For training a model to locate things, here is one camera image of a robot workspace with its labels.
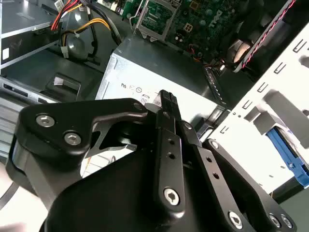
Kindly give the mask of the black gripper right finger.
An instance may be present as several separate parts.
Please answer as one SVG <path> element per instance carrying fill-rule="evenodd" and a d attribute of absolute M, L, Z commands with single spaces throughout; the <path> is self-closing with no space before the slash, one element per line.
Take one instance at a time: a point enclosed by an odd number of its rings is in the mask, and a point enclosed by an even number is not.
<path fill-rule="evenodd" d="M 191 232 L 295 232 L 283 208 L 215 140 L 204 144 L 181 119 L 177 98 L 169 95 L 183 145 L 184 187 L 191 207 Z"/>

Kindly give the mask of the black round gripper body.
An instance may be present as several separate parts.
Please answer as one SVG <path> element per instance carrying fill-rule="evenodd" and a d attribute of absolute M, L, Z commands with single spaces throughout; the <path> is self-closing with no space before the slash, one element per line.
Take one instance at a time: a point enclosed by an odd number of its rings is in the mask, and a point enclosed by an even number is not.
<path fill-rule="evenodd" d="M 47 232 L 216 232 L 219 222 L 201 174 L 180 153 L 137 151 L 65 189 Z"/>

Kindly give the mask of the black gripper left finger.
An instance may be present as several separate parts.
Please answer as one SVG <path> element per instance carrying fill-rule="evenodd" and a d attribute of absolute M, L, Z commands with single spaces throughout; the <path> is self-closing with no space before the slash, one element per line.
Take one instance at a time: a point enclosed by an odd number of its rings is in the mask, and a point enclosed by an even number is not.
<path fill-rule="evenodd" d="M 121 177 L 139 177 L 131 168 L 136 161 L 141 168 L 154 171 L 150 179 L 154 189 L 146 199 L 168 217 L 179 219 L 185 213 L 181 138 L 176 124 L 181 121 L 176 97 L 165 90 L 158 94 L 159 110 L 154 113 L 132 98 L 37 104 L 21 110 L 18 116 L 7 165 L 10 177 L 19 184 L 28 181 L 31 188 L 50 209 L 60 194 L 70 186 L 86 198 L 94 197 L 94 185 L 106 190 L 120 185 Z M 93 133 L 99 140 L 111 140 L 113 126 L 136 140 L 137 150 L 82 179 L 83 159 L 100 152 L 92 145 Z"/>

